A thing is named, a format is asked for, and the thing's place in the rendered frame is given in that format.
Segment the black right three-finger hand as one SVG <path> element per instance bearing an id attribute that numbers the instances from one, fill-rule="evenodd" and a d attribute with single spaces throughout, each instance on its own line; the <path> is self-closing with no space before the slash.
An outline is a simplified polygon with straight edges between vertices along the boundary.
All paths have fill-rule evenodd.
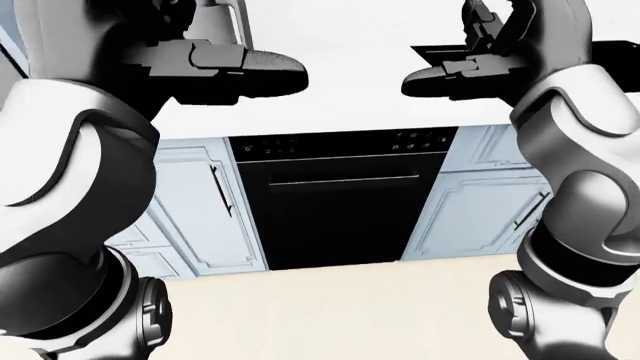
<path id="1" fill-rule="evenodd" d="M 592 22 L 585 0 L 508 0 L 502 21 L 483 0 L 464 0 L 465 43 L 488 54 L 445 61 L 403 80 L 412 98 L 499 98 L 509 106 L 550 74 L 591 62 Z"/>

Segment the pale blue cabinet drawer front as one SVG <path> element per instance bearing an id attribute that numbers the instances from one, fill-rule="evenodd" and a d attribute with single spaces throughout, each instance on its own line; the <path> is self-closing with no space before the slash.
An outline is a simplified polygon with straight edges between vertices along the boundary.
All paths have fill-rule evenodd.
<path id="1" fill-rule="evenodd" d="M 458 128 L 441 172 L 530 167 L 518 150 L 512 125 L 477 125 Z"/>

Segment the black left three-finger hand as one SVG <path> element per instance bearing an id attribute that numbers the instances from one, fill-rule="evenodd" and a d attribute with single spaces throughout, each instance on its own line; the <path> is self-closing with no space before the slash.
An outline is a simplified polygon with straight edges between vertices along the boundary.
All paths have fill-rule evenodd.
<path id="1" fill-rule="evenodd" d="M 103 89 L 147 118 L 168 100 L 231 106 L 302 92 L 289 56 L 184 37 L 196 0 L 13 0 L 32 77 Z"/>

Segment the white electric kettle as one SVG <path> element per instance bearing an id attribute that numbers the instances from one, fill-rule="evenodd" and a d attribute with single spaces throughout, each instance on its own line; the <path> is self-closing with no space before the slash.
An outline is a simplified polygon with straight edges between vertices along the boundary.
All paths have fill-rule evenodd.
<path id="1" fill-rule="evenodd" d="M 242 44 L 253 50 L 245 0 L 196 0 L 193 21 L 184 37 L 212 44 Z"/>

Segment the black built-in dishwasher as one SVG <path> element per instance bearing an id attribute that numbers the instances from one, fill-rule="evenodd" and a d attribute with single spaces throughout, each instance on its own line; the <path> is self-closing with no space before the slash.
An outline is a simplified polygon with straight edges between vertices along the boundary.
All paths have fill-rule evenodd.
<path id="1" fill-rule="evenodd" d="M 268 269 L 400 260 L 456 132 L 231 137 Z"/>

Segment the pale blue cabinet door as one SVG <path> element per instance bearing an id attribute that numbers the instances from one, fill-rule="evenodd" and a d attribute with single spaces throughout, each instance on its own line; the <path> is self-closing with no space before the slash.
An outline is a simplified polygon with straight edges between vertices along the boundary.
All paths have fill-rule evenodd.
<path id="1" fill-rule="evenodd" d="M 531 169 L 440 173 L 402 260 L 513 253 L 551 198 L 515 230 L 539 192 L 551 189 Z"/>
<path id="2" fill-rule="evenodd" d="M 232 218 L 224 209 L 210 165 L 217 167 L 223 191 L 233 204 Z M 227 140 L 163 140 L 155 167 L 151 210 L 196 275 L 267 269 Z"/>

